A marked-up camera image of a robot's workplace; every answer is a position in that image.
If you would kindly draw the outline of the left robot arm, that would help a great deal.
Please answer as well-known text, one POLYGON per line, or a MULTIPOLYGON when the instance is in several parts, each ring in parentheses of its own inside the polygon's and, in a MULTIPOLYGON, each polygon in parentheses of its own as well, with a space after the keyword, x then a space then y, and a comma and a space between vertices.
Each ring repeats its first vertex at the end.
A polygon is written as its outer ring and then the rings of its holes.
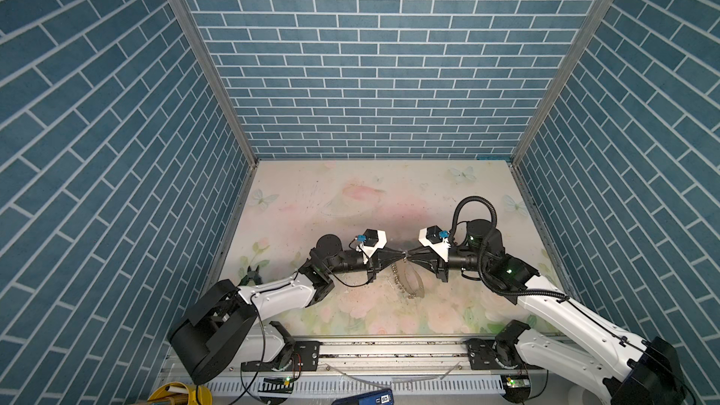
POLYGON ((324 300, 335 288, 333 275, 364 272, 371 283, 405 257, 386 247, 383 232, 360 236, 351 249, 337 236, 324 235, 285 279, 246 286, 218 281, 174 324, 168 341, 195 384, 213 380, 234 360, 273 364, 293 343, 282 326, 270 324, 273 317, 324 300))

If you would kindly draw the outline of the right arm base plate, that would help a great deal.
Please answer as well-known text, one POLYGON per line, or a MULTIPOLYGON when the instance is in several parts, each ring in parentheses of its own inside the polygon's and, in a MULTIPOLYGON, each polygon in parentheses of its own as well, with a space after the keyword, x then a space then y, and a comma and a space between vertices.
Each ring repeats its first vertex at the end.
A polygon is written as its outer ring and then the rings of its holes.
POLYGON ((491 371, 492 369, 541 371, 541 367, 522 361, 517 351, 504 342, 472 337, 466 339, 464 345, 473 371, 491 371))

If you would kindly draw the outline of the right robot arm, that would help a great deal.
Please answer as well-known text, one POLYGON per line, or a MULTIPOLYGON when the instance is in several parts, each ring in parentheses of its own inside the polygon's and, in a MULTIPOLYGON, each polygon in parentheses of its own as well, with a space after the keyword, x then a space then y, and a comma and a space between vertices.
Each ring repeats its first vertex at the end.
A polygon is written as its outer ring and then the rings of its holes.
POLYGON ((492 203, 480 196, 461 200, 449 231, 420 231, 420 246, 408 252, 446 281, 451 270, 485 287, 560 330, 573 342, 553 341, 520 321, 495 339, 501 365, 532 365, 565 378, 604 404, 682 404, 694 401, 678 352, 665 339, 645 339, 588 309, 528 262, 506 252, 492 203))

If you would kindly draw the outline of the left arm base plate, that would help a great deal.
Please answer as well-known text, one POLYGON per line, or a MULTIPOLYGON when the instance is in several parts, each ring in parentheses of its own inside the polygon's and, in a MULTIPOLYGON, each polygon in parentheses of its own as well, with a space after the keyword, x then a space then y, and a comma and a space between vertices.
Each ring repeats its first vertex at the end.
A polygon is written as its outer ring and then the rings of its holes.
POLYGON ((241 364, 243 371, 317 371, 322 344, 318 340, 286 343, 279 353, 267 362, 249 361, 241 364))

